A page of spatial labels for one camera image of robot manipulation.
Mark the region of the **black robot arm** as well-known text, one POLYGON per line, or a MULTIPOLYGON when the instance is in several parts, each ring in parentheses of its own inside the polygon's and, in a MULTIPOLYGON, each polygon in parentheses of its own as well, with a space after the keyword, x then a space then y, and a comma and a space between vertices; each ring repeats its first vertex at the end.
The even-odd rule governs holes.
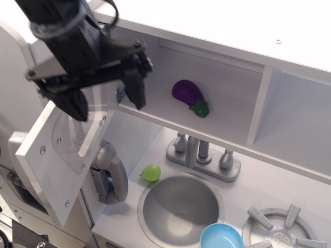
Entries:
POLYGON ((53 58, 29 71, 39 93, 77 121, 87 121, 85 87, 121 80, 129 100, 145 104, 144 79, 152 71, 146 43, 107 35, 114 23, 100 27, 86 1, 18 1, 32 34, 53 58))

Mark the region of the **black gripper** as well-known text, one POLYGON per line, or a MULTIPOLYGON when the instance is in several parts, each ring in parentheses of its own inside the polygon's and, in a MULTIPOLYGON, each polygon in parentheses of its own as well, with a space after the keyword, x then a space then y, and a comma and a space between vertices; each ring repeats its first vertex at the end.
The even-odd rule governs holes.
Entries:
POLYGON ((82 88, 121 80, 129 100, 140 110, 146 105, 144 78, 152 71, 142 40, 119 40, 87 23, 74 27, 31 24, 53 58, 26 74, 42 94, 77 121, 87 121, 88 105, 82 88))

